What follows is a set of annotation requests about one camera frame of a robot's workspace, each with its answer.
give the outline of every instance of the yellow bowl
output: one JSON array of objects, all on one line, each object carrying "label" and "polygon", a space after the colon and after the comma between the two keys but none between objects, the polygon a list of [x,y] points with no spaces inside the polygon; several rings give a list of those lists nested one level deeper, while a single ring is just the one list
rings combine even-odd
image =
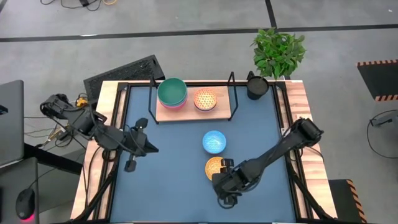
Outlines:
[{"label": "yellow bowl", "polygon": [[209,180],[211,180],[211,176],[213,174],[220,173],[220,168],[222,168],[222,166],[221,166],[222,159],[223,159],[222,157],[216,156],[207,161],[206,166],[205,166],[205,172],[206,172],[207,178],[209,178]]}]

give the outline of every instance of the blue table mat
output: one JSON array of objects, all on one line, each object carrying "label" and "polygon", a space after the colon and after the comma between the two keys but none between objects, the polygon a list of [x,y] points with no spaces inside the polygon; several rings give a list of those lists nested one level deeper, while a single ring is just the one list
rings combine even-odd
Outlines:
[{"label": "blue table mat", "polygon": [[[261,183],[238,198],[229,210],[219,207],[205,164],[213,157],[201,140],[210,130],[226,136],[226,149],[217,156],[234,159],[235,165],[260,156],[280,138],[273,100],[268,91],[260,100],[247,97],[237,87],[239,108],[231,121],[184,121],[156,124],[147,106],[149,87],[132,87],[126,124],[148,118],[145,133],[159,153],[137,159],[136,171],[124,171],[124,152],[111,211],[112,222],[294,222],[294,208],[284,158],[267,167]],[[231,107],[233,89],[229,88]],[[155,113],[156,90],[152,94]]]}]

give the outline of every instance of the floor stripe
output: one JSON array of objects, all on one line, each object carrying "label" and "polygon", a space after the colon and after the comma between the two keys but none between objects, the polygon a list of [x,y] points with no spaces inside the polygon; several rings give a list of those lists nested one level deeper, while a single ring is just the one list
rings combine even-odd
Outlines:
[{"label": "floor stripe", "polygon": [[398,24],[360,25],[360,26],[327,26],[327,27],[287,27],[278,28],[280,32],[311,32],[339,30],[396,29]]},{"label": "floor stripe", "polygon": [[[398,28],[398,24],[334,26],[334,27],[291,27],[291,28],[278,28],[278,31],[312,32],[312,31],[395,29],[395,28]],[[66,36],[50,36],[50,37],[3,37],[0,38],[0,42],[95,40],[95,39],[118,39],[118,38],[122,39],[122,38],[135,38],[135,37],[170,37],[170,36],[183,36],[183,35],[214,35],[214,34],[255,34],[258,32],[259,29],[267,30],[269,28],[258,27],[258,28],[240,28],[240,29],[181,30],[181,31],[141,32],[141,33],[127,33],[127,34],[66,35]]]},{"label": "floor stripe", "polygon": [[2,0],[0,2],[0,13],[1,13],[2,9],[4,8],[4,6],[6,5],[6,3],[7,3],[7,0]]},{"label": "floor stripe", "polygon": [[277,27],[274,10],[272,9],[271,0],[266,0],[266,5],[268,10],[269,22],[271,22],[271,27]]},{"label": "floor stripe", "polygon": [[255,34],[259,29],[269,29],[265,27],[241,28],[241,29],[208,29],[208,30],[182,30],[166,32],[141,32],[127,34],[93,34],[93,35],[67,35],[50,37],[10,37],[0,38],[0,42],[35,42],[35,41],[55,41],[55,40],[94,40],[94,39],[115,39],[115,38],[134,38],[134,37],[170,37],[182,35],[214,35],[214,34]]}]

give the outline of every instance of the green leaves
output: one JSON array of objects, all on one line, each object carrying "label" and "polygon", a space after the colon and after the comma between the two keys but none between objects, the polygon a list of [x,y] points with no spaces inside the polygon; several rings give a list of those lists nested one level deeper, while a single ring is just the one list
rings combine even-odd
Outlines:
[{"label": "green leaves", "polygon": [[304,40],[304,35],[301,35],[298,39],[297,39],[297,42],[303,42],[303,40]]},{"label": "green leaves", "polygon": [[278,79],[282,75],[289,76],[303,60],[305,49],[302,42],[305,37],[275,33],[275,28],[259,30],[252,45],[254,64],[260,75]]},{"label": "green leaves", "polygon": [[257,65],[257,67],[264,68],[266,66],[266,61],[261,60],[261,61],[257,62],[256,65]]}]

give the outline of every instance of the gray concrete floor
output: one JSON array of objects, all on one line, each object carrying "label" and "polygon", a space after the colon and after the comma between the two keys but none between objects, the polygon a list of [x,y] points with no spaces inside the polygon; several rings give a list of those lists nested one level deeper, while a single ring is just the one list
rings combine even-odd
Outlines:
[{"label": "gray concrete floor", "polygon": [[[77,0],[64,0],[77,5]],[[279,27],[393,24],[398,2],[370,0],[272,0]],[[8,0],[0,12],[0,37],[117,34],[168,30],[269,27],[263,0],[119,0],[96,12],[64,9],[59,1],[43,6],[39,0]],[[321,141],[329,179],[352,179],[369,222],[398,219],[398,163],[371,152],[366,141],[368,120],[378,112],[397,108],[396,102],[376,103],[355,64],[395,59],[398,29],[303,32],[308,52],[292,79],[303,80],[314,121],[325,130]],[[25,81],[25,115],[40,115],[38,105],[49,95],[71,99],[84,91],[82,80],[155,54],[167,77],[223,79],[230,71],[245,78],[252,63],[250,43],[255,34],[192,35],[131,39],[63,40],[0,43],[1,82]],[[32,131],[53,122],[28,120]],[[396,131],[390,126],[370,131],[374,147],[398,156]],[[27,138],[36,144],[43,139]],[[57,149],[57,154],[78,150]],[[77,178],[57,173],[41,181],[45,208],[56,205],[51,182],[65,198],[40,216],[42,223],[65,221],[72,209]]]}]

